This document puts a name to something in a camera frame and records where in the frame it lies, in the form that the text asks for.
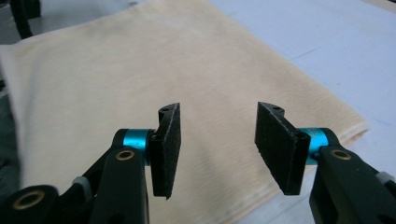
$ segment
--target cream fabric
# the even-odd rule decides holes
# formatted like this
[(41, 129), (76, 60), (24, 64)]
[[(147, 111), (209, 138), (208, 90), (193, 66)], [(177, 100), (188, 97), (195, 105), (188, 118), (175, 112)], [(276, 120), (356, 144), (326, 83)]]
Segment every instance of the cream fabric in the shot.
[(181, 103), (173, 195), (152, 196), (152, 223), (234, 220), (278, 192), (254, 145), (259, 101), (296, 127), (345, 143), (362, 118), (206, 1), (154, 0), (0, 47), (19, 130), (22, 184), (64, 192), (120, 128), (156, 128)]

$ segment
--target blue metal spacer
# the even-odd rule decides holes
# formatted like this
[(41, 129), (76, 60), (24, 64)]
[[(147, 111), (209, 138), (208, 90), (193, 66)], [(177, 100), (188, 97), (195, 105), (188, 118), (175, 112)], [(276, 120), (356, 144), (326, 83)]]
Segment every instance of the blue metal spacer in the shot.
[(318, 157), (321, 147), (326, 147), (329, 145), (326, 134), (320, 128), (300, 128), (299, 130), (311, 136), (306, 164), (317, 165), (318, 162), (314, 158)]
[(149, 129), (129, 129), (123, 140), (126, 147), (133, 147), (142, 151), (145, 165), (149, 165), (146, 155), (148, 133)]

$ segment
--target white table surface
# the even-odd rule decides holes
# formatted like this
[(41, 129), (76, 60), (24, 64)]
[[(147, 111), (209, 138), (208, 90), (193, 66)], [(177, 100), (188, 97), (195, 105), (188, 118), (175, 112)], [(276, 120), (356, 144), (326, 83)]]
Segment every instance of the white table surface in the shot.
[[(377, 170), (396, 175), (395, 13), (362, 0), (210, 1), (358, 111), (370, 131), (349, 149)], [(143, 1), (42, 0), (45, 16), (31, 25), (34, 33), (44, 33), (134, 2)], [(6, 10), (0, 9), (3, 18), (9, 16)], [(0, 42), (14, 41), (15, 29), (1, 22)], [(314, 173), (304, 178), (300, 196), (279, 193), (235, 223), (314, 223), (308, 203)]]

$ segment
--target beige cloth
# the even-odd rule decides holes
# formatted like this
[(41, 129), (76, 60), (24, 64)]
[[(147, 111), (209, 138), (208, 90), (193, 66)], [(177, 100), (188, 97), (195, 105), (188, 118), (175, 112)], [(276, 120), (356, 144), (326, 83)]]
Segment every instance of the beige cloth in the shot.
[(152, 196), (152, 223), (234, 220), (278, 192), (254, 145), (259, 101), (296, 127), (345, 143), (362, 118), (239, 25), (200, 0), (155, 0), (80, 26), (0, 47), (19, 130), (22, 184), (60, 192), (120, 128), (156, 128), (181, 103), (173, 195)]

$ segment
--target black rubber pad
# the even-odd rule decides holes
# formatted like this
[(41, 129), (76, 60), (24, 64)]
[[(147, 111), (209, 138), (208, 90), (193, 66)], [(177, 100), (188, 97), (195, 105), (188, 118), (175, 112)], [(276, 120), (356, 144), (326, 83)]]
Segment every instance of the black rubber pad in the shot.
[(154, 196), (168, 199), (174, 186), (180, 151), (180, 104), (159, 110), (160, 127), (148, 137), (149, 163)]
[(277, 105), (259, 103), (255, 143), (285, 195), (300, 194), (310, 136), (294, 128)]

